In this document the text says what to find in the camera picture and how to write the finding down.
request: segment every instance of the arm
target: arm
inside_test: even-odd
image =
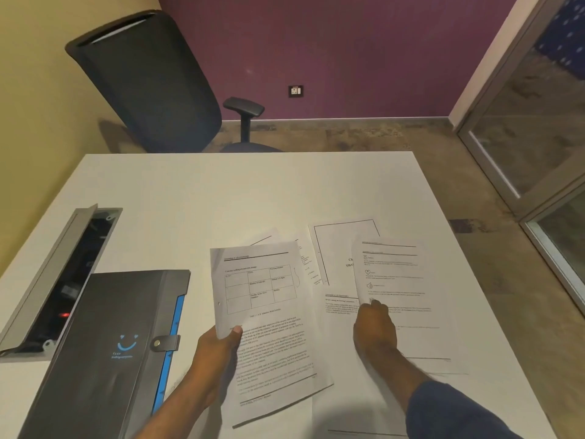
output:
[[[353,339],[406,413],[411,439],[520,439],[496,415],[410,363],[397,349],[386,305],[373,300],[360,307]]]
[[[242,327],[234,327],[224,339],[217,339],[215,327],[204,333],[191,368],[136,439],[185,439],[217,397],[219,381],[241,337]]]

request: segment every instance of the office chair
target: office chair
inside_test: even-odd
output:
[[[148,152],[202,151],[221,127],[221,110],[174,20],[147,10],[76,38],[65,51],[81,66]],[[222,152],[281,152],[250,143],[250,121],[264,106],[231,97],[241,116],[241,142]]]

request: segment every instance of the fingers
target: fingers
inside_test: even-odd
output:
[[[240,339],[242,339],[243,332],[244,330],[242,329],[242,327],[237,325],[232,328],[232,331],[224,340],[230,348],[233,348],[240,343]]]

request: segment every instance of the white desk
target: white desk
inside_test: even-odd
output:
[[[214,324],[209,248],[238,246],[272,227],[286,236],[311,222],[373,215],[383,236],[428,246],[470,373],[450,383],[525,438],[555,437],[412,153],[86,155],[0,279],[0,326],[73,210],[95,203],[123,208],[96,272],[191,271],[169,384]],[[3,437],[18,435],[47,365],[0,364]],[[213,430],[211,418],[206,428]],[[220,437],[310,431],[308,400]]]

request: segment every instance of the electrical outlet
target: electrical outlet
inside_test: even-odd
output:
[[[289,86],[289,97],[302,97],[305,94],[303,85]]]

